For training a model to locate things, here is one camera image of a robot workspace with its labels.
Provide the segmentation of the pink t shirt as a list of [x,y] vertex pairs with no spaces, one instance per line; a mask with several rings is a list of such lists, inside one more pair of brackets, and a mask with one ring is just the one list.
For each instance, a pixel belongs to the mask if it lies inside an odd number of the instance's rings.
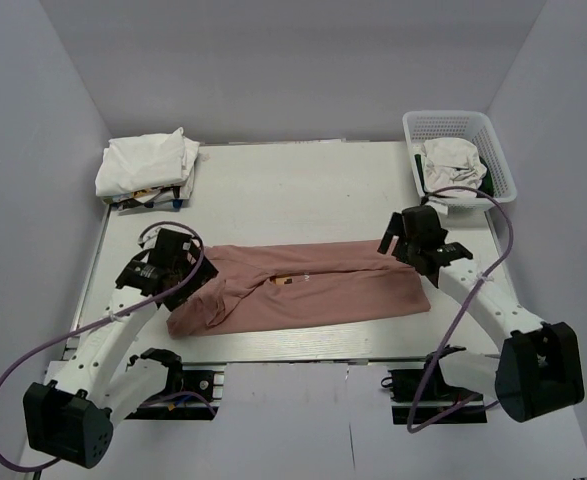
[[174,338],[311,328],[429,311],[418,273],[378,241],[205,250],[217,276],[167,320]]

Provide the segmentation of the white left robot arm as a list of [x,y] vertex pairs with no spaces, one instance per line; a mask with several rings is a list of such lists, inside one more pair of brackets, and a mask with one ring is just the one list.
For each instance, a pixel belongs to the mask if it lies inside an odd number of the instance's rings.
[[116,427],[152,400],[183,396],[181,357],[167,349],[130,353],[160,309],[173,311],[213,280],[216,268],[196,233],[175,222],[148,227],[140,252],[123,267],[104,310],[74,355],[23,397],[29,446],[80,467],[105,456]]

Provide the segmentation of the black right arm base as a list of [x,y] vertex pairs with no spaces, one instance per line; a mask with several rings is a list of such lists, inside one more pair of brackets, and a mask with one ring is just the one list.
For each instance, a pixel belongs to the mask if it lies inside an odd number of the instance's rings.
[[[422,379],[425,366],[423,362],[402,361],[391,368],[380,381],[380,387],[391,401],[392,421],[394,425],[406,426],[410,407]],[[449,386],[444,383],[441,373],[436,370],[430,377],[414,416],[414,426],[419,426],[429,418],[436,416],[450,407],[458,405],[473,395],[466,389]],[[437,424],[470,425],[487,423],[487,407],[481,394],[456,412],[440,419]]]

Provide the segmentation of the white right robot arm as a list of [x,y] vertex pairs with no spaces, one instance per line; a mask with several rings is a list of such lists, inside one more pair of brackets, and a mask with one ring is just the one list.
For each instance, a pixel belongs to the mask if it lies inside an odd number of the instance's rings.
[[472,253],[458,242],[447,242],[448,232],[429,205],[392,214],[379,244],[382,254],[416,269],[431,284],[455,300],[460,310],[454,320],[470,315],[498,349],[496,356],[474,354],[450,344],[445,333],[437,349],[426,357],[423,374],[409,409],[407,427],[427,390],[445,399],[459,388],[472,398],[497,401],[517,422],[577,405],[585,389],[578,339],[566,323],[549,323],[531,313],[482,272]]

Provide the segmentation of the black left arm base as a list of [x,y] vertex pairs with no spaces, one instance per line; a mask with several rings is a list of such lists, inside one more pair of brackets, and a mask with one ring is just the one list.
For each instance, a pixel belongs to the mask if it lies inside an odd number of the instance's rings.
[[170,393],[156,394],[126,419],[211,421],[219,408],[223,386],[222,365],[184,366]]

